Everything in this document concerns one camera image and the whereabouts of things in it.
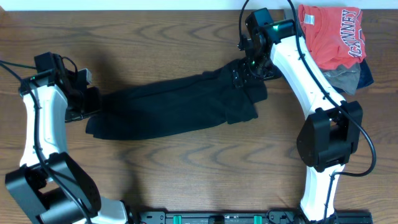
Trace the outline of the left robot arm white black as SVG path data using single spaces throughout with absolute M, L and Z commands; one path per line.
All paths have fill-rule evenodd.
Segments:
M 6 174 L 12 198 L 32 223 L 129 223 L 125 204 L 102 197 L 93 179 L 70 157 L 65 123 L 85 115 L 89 80 L 77 85 L 38 76 L 21 81 L 27 134 L 20 167 Z

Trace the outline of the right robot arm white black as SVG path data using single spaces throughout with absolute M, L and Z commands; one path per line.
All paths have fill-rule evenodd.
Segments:
M 334 197 L 338 179 L 358 148 L 363 110 L 348 103 L 326 80 L 307 53 L 305 40 L 293 19 L 274 21 L 268 9 L 240 20 L 240 60 L 234 79 L 268 81 L 283 77 L 303 111 L 305 122 L 296 145 L 306 165 L 305 190 L 296 212 L 280 214 L 281 223 L 372 223 L 367 212 L 338 212 Z

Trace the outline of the black t-shirt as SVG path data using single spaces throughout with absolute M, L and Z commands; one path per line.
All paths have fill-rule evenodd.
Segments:
M 102 97 L 86 133 L 105 140 L 143 140 L 258 117 L 255 104 L 267 99 L 260 80 L 244 80 L 238 61 L 201 74 L 115 91 Z

